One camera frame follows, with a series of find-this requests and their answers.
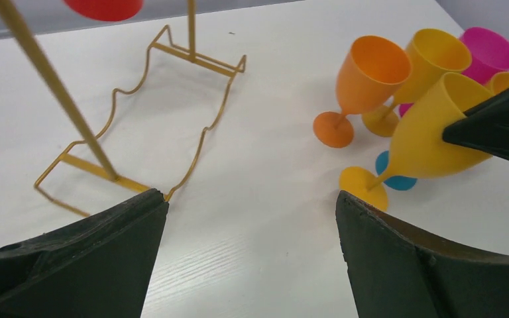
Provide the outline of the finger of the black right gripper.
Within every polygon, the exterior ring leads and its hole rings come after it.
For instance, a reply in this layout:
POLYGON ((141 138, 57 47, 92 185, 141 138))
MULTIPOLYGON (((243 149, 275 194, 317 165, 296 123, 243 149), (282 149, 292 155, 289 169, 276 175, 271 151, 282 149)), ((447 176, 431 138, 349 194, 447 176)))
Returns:
POLYGON ((509 88, 467 110, 444 128, 442 139, 509 161, 509 88))

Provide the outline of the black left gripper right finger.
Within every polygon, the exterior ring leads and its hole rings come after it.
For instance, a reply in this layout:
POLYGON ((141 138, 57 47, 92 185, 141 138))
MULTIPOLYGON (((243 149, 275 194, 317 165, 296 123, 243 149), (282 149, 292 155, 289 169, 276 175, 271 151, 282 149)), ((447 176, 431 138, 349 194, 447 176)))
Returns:
POLYGON ((346 191, 335 215, 359 317, 509 317, 509 255, 440 237, 346 191))

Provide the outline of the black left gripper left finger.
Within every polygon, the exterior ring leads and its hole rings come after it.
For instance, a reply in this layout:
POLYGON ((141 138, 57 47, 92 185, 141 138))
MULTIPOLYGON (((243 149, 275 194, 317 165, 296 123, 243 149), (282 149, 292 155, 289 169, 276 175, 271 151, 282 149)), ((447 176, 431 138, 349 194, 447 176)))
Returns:
POLYGON ((140 317, 169 204, 157 189, 0 248, 0 317, 140 317))

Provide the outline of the pink wine glass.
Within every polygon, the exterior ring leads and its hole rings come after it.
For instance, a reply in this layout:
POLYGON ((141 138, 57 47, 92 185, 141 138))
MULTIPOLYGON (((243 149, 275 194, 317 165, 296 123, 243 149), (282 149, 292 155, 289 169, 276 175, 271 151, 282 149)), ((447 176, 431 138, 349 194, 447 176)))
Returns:
POLYGON ((498 72, 509 70, 509 41, 502 35, 482 27, 468 28, 457 37, 470 51, 473 61, 461 73, 485 84, 498 72))

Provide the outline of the yellow wine glass row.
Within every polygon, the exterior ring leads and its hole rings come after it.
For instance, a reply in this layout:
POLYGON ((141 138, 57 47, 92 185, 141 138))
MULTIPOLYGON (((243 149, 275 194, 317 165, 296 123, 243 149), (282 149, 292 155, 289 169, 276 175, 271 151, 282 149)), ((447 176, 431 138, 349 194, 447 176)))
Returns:
POLYGON ((359 167, 345 168, 339 188, 381 211, 389 206, 384 181, 393 176, 440 178, 467 170, 490 154, 443 141, 444 128, 465 118, 465 111, 493 97, 462 74, 446 73, 406 112, 390 141, 388 165, 378 176, 359 167))

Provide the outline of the orange wine glass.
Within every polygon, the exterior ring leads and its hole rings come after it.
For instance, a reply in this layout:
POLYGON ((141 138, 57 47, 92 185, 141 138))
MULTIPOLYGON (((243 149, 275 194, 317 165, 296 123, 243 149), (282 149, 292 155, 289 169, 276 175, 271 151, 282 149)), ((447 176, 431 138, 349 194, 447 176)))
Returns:
POLYGON ((320 113, 313 133, 324 145, 344 148, 354 139, 349 115, 363 115, 381 106, 412 73, 406 51, 391 40, 365 35, 351 45, 337 75, 335 96, 340 112, 320 113))

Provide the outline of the red wine glass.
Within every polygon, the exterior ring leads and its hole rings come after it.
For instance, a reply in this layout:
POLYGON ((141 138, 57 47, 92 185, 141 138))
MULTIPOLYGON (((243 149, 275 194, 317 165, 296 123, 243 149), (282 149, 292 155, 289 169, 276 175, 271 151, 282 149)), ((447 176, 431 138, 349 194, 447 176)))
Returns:
POLYGON ((144 0, 64 0, 71 10, 97 21, 118 22, 134 17, 144 0))

